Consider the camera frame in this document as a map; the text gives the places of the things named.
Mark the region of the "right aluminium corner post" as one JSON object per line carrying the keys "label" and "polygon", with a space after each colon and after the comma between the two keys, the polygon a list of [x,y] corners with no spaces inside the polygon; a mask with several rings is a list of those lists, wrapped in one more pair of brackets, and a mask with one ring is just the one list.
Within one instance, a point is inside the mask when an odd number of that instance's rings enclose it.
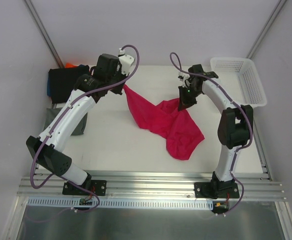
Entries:
{"label": "right aluminium corner post", "polygon": [[253,45],[251,46],[250,50],[248,51],[246,58],[253,59],[254,56],[257,54],[258,49],[262,45],[264,39],[268,35],[269,31],[273,27],[274,23],[276,22],[277,18],[281,14],[282,10],[285,8],[288,0],[278,0],[274,9],[271,11],[269,17],[267,18],[265,24],[263,25],[261,31],[259,32],[258,36],[256,37]]}

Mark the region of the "aluminium mounting rail frame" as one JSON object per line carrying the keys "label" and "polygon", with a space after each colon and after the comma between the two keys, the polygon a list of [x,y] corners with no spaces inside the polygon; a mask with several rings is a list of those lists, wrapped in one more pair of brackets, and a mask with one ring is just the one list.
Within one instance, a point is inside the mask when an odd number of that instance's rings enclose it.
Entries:
{"label": "aluminium mounting rail frame", "polygon": [[[67,142],[65,151],[71,156],[80,153],[84,159],[84,139],[71,139]],[[102,199],[135,199],[135,200],[204,200],[200,189],[195,189],[195,183],[209,183],[212,173],[204,172],[134,172],[86,170],[93,180],[105,180],[105,195]],[[49,176],[48,170],[36,167],[34,180],[41,183]],[[235,173],[235,177],[244,186],[242,201],[253,202],[287,202],[287,196],[281,182],[272,181],[265,171],[263,173]],[[29,197],[62,197],[65,180],[52,176],[40,189],[31,186],[30,178],[24,176],[18,187],[17,196]]]}

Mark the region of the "left aluminium corner post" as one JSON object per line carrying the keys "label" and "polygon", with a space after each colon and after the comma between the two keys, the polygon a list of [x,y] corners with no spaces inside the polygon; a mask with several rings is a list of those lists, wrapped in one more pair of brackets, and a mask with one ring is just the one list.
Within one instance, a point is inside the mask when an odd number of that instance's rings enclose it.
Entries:
{"label": "left aluminium corner post", "polygon": [[43,24],[43,21],[41,20],[41,17],[39,15],[33,1],[32,0],[23,0],[22,2],[26,6],[27,11],[29,12],[32,20],[34,21],[34,24],[37,27],[41,37],[43,38],[45,45],[48,48],[55,63],[57,64],[57,66],[59,68],[64,68],[65,67],[64,63],[63,63],[61,57],[59,56],[50,36],[45,28],[45,25]]}

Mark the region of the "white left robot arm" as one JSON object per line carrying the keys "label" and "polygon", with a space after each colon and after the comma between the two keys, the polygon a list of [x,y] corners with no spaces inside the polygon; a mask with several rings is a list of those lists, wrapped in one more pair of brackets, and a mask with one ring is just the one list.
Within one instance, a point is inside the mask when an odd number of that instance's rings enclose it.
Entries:
{"label": "white left robot arm", "polygon": [[72,159],[63,153],[66,143],[82,118],[92,109],[100,98],[108,91],[119,94],[123,85],[131,77],[128,72],[118,71],[104,75],[83,74],[75,82],[64,107],[50,125],[39,134],[29,136],[26,146],[33,158],[30,170],[30,184],[39,189],[43,184],[35,184],[35,166],[39,164],[52,176],[58,176],[73,183],[79,194],[90,191],[90,175],[73,163]]}

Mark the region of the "grey folded t shirt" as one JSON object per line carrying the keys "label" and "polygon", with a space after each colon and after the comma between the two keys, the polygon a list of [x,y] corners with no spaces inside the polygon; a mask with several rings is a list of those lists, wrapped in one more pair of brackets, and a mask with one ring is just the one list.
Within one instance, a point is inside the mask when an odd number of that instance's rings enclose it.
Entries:
{"label": "grey folded t shirt", "polygon": [[[45,121],[43,125],[43,131],[46,130],[49,126],[52,126],[54,123],[56,117],[60,116],[62,108],[47,108],[45,112]],[[85,133],[86,125],[87,125],[87,119],[88,114],[82,116],[82,118],[79,120],[78,117],[74,118],[72,121],[66,120],[65,116],[63,120],[60,123],[67,123],[67,130],[72,130],[71,136],[81,136]]]}

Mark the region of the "aluminium corner post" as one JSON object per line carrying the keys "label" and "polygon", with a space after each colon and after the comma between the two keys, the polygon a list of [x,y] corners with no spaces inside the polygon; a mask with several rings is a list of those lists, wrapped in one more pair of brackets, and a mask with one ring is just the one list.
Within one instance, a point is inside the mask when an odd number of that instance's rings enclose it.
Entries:
{"label": "aluminium corner post", "polygon": [[271,11],[269,17],[267,18],[265,24],[263,25],[261,31],[259,32],[258,36],[256,37],[253,45],[251,46],[250,50],[248,51],[246,58],[253,59],[254,56],[257,54],[258,49],[262,45],[264,39],[268,35],[269,31],[273,27],[274,23],[276,22],[277,18],[281,14],[282,10],[285,8],[288,0],[278,0],[274,9]]}
{"label": "aluminium corner post", "polygon": [[45,25],[43,24],[43,21],[41,20],[41,17],[39,15],[33,1],[32,0],[23,0],[22,2],[26,6],[27,11],[29,12],[32,20],[34,21],[34,24],[37,27],[41,37],[43,38],[45,45],[48,48],[55,63],[57,64],[57,66],[59,68],[64,68],[65,67],[64,63],[63,63],[61,57],[59,56],[50,36],[45,28]]}

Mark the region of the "orange folded t shirt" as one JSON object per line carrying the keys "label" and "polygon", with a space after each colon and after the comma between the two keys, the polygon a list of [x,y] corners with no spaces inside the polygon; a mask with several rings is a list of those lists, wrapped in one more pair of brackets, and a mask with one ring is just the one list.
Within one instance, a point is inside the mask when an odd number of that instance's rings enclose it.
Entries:
{"label": "orange folded t shirt", "polygon": [[67,62],[64,67],[67,68],[67,69],[68,68],[76,68],[76,67],[78,67],[78,65],[74,65],[74,64],[71,64],[71,63]]}

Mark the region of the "blue folded t shirt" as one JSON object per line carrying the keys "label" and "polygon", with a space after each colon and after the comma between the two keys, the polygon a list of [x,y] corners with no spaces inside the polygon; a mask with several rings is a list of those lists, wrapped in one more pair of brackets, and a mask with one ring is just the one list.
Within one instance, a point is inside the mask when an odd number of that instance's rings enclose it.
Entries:
{"label": "blue folded t shirt", "polygon": [[50,87],[50,78],[47,78],[46,94],[48,97],[51,97],[51,87]]}

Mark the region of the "white plastic basket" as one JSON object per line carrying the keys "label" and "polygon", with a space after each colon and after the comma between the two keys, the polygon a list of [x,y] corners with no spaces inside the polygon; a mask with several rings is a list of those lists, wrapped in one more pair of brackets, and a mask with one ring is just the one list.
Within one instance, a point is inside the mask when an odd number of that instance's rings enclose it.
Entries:
{"label": "white plastic basket", "polygon": [[237,103],[253,108],[267,104],[265,91],[254,62],[240,57],[213,57],[210,67],[226,92]]}

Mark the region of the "black folded t shirt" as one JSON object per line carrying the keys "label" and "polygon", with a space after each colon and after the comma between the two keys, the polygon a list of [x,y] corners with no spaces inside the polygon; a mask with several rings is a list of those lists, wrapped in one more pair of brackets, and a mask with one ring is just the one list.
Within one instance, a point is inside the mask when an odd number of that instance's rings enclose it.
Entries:
{"label": "black folded t shirt", "polygon": [[51,100],[53,104],[65,103],[71,95],[78,78],[89,74],[88,65],[79,65],[74,68],[50,69],[48,78],[50,80]]}

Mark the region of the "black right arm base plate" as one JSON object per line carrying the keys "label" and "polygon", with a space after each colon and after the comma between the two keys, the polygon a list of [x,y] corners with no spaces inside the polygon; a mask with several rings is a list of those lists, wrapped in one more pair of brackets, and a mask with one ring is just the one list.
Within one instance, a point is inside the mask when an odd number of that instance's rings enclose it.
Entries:
{"label": "black right arm base plate", "polygon": [[239,199],[238,185],[234,181],[222,183],[216,182],[195,182],[194,194],[196,198],[207,199]]}

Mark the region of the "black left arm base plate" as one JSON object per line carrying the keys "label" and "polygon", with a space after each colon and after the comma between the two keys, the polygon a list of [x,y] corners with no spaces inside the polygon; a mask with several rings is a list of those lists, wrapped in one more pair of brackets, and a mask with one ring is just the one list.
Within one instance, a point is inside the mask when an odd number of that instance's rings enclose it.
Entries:
{"label": "black left arm base plate", "polygon": [[82,185],[74,186],[73,184],[66,182],[63,185],[62,194],[65,196],[87,196],[89,195],[87,191],[90,191],[97,196],[105,196],[107,183],[106,180],[89,179]]}

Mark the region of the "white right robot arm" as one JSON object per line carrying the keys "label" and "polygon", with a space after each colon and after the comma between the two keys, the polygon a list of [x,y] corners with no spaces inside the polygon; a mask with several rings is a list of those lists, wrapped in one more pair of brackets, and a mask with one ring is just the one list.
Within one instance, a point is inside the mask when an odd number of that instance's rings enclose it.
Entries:
{"label": "white right robot arm", "polygon": [[234,193],[238,184],[234,170],[239,152],[252,143],[253,108],[236,103],[217,82],[217,74],[205,72],[200,64],[193,65],[188,71],[181,70],[178,78],[182,82],[178,88],[179,111],[195,105],[196,98],[203,94],[209,97],[221,114],[217,129],[221,144],[219,161],[210,182],[196,183],[195,192],[210,199],[226,198]]}

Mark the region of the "pink t shirt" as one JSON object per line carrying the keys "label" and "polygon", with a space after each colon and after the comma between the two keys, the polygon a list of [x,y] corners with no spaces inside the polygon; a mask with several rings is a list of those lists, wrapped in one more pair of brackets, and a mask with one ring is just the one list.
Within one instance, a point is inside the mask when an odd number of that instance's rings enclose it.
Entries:
{"label": "pink t shirt", "polygon": [[154,105],[128,86],[124,86],[128,109],[141,129],[166,140],[166,150],[180,161],[190,159],[204,134],[187,110],[178,110],[179,99],[163,100]]}

